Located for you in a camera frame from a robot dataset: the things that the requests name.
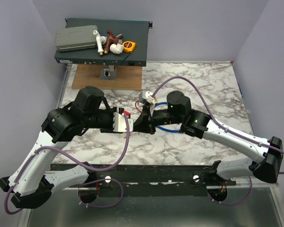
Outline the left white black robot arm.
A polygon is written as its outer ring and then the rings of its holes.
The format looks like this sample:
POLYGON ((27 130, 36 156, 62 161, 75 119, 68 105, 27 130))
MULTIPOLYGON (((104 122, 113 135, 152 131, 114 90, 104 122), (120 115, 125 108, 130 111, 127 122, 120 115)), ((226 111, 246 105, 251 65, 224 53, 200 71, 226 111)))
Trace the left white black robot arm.
POLYGON ((9 202, 18 211, 36 209, 46 203, 55 191, 77 184, 92 186, 96 179, 93 172, 111 170, 122 161, 132 131, 130 113, 123 108, 110 107, 102 90, 92 86, 80 89, 74 101, 48 113, 33 148, 21 166, 13 175, 0 179, 0 188, 7 194, 4 201, 6 213, 16 214, 8 209, 9 202), (95 168, 63 151, 74 137, 84 135, 88 129, 126 133, 123 152, 114 164, 95 168), (76 166, 47 174, 46 171, 59 153, 75 162, 76 166))

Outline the white pipe elbow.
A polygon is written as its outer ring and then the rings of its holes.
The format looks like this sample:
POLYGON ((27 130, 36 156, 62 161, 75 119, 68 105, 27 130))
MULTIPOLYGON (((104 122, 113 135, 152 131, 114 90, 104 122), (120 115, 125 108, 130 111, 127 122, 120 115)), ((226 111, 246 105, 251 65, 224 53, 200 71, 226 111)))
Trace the white pipe elbow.
POLYGON ((113 54, 121 54, 124 50, 124 46, 122 44, 111 44, 109 47, 110 52, 113 54))

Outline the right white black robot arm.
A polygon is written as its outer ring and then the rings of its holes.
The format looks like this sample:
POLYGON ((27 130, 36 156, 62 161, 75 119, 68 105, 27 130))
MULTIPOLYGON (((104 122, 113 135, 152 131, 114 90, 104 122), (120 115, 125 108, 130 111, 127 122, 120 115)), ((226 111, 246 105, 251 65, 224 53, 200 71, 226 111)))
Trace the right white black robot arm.
POLYGON ((220 143, 245 155, 245 158, 238 160, 214 162, 208 174, 213 185, 247 176, 254 176, 265 183, 276 183, 283 159, 279 152, 282 147, 279 138, 268 140, 215 122, 210 115, 192 109, 190 99, 180 91, 170 92, 166 100, 166 109, 155 110, 152 92, 142 91, 139 94, 142 112, 133 124, 133 131, 154 134, 157 126, 180 124, 181 133, 220 143))

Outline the red cable lock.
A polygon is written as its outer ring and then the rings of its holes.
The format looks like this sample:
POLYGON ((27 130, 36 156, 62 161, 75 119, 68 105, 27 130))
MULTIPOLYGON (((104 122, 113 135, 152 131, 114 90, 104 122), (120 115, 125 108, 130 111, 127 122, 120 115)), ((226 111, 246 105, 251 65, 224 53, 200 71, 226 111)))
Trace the red cable lock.
MULTIPOLYGON (((135 103, 134 103, 134 106, 135 106, 135 109, 141 113, 142 112, 142 107, 140 105, 140 102, 139 100, 137 100, 135 103)), ((124 114, 127 115, 127 116, 130 116, 131 115, 131 112, 130 111, 127 111, 127 110, 124 110, 124 114)))

